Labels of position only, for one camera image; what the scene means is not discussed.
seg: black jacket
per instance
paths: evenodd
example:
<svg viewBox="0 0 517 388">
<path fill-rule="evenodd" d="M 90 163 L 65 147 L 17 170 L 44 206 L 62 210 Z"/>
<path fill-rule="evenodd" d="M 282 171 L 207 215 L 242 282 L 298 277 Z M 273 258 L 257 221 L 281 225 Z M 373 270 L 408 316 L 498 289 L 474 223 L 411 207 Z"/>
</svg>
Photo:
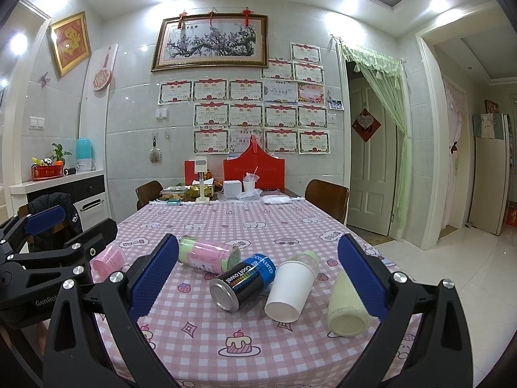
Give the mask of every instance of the black jacket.
<svg viewBox="0 0 517 388">
<path fill-rule="evenodd" d="M 30 214 L 40 213 L 54 206 L 61 206 L 65 209 L 65 220 L 68 220 L 69 233 L 60 231 L 54 234 L 52 229 L 41 232 L 39 235 L 34 236 L 34 244 L 29 244 L 29 251 L 31 253 L 36 251 L 61 249 L 69 238 L 73 238 L 83 233 L 81 219 L 79 218 L 77 209 L 72 203 L 72 197 L 70 194 L 54 192 L 53 194 L 42 195 L 33 202 L 27 204 Z"/>
</svg>

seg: pink plastic cup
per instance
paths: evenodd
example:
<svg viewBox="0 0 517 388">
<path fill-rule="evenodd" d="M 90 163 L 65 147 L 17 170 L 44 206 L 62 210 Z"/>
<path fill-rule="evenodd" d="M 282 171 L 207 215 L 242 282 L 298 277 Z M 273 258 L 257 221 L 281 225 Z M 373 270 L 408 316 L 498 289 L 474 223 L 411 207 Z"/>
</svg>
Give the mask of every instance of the pink plastic cup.
<svg viewBox="0 0 517 388">
<path fill-rule="evenodd" d="M 126 254 L 116 245 L 110 245 L 90 261 L 91 269 L 99 274 L 99 282 L 105 281 L 111 273 L 120 271 L 126 263 Z"/>
</svg>

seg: white box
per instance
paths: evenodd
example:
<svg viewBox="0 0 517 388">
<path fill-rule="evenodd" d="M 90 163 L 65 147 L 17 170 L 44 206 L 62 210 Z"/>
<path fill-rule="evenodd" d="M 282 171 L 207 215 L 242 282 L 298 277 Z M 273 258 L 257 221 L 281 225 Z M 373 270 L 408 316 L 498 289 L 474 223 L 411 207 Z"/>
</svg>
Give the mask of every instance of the white box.
<svg viewBox="0 0 517 388">
<path fill-rule="evenodd" d="M 223 181 L 223 192 L 225 198 L 237 198 L 242 192 L 241 181 Z"/>
</svg>

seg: sheer curtain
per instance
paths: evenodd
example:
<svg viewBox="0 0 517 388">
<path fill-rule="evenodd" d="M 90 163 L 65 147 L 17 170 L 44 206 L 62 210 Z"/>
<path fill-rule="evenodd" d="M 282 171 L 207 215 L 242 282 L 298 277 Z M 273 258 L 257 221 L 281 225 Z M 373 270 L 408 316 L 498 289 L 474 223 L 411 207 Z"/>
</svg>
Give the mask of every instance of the sheer curtain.
<svg viewBox="0 0 517 388">
<path fill-rule="evenodd" d="M 457 142 L 461 134 L 462 114 L 467 113 L 467 98 L 465 94 L 456 89 L 447 80 L 444 80 L 444 87 L 447 100 L 447 116 L 449 118 L 449 181 L 447 183 L 444 216 L 441 220 L 442 229 L 451 220 L 454 190 L 456 189 L 456 165 L 454 164 L 453 153 L 458 150 Z"/>
<path fill-rule="evenodd" d="M 334 39 L 340 44 L 339 48 L 343 58 L 346 61 L 354 61 L 356 63 L 355 71 L 363 73 L 384 109 L 393 119 L 399 131 L 404 135 L 399 179 L 397 180 L 396 203 L 399 229 L 403 230 L 406 224 L 409 205 L 413 146 L 407 134 L 407 114 L 402 92 L 401 64 L 398 60 L 372 49 L 345 43 L 340 38 L 335 37 Z"/>
</svg>

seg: black can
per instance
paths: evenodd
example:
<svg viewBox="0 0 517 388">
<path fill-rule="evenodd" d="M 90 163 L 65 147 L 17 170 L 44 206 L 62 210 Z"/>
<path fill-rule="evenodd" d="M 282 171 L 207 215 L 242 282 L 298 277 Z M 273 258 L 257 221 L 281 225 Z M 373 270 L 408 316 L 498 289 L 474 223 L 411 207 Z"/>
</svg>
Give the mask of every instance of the black can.
<svg viewBox="0 0 517 388">
<path fill-rule="evenodd" d="M 210 296 L 219 307 L 236 312 L 275 278 L 276 267 L 267 256 L 255 254 L 210 281 Z"/>
</svg>

